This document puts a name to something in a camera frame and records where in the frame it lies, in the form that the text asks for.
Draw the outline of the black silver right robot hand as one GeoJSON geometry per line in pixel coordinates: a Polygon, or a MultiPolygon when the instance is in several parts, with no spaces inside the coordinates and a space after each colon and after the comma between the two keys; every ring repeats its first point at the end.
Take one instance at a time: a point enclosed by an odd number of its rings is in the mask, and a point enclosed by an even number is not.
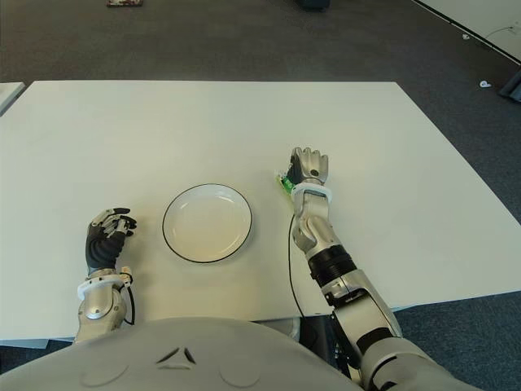
{"type": "Polygon", "coordinates": [[[287,178],[294,185],[314,183],[323,186],[329,173],[328,155],[310,147],[295,147],[291,152],[287,178]]]}

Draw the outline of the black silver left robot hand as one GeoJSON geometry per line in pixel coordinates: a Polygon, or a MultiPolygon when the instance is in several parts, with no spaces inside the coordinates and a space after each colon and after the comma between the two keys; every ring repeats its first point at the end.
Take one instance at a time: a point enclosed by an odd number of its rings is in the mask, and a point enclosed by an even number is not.
{"type": "Polygon", "coordinates": [[[89,274],[116,268],[126,239],[137,228],[137,221],[129,213],[127,208],[104,209],[88,225],[85,260],[89,274]]]}

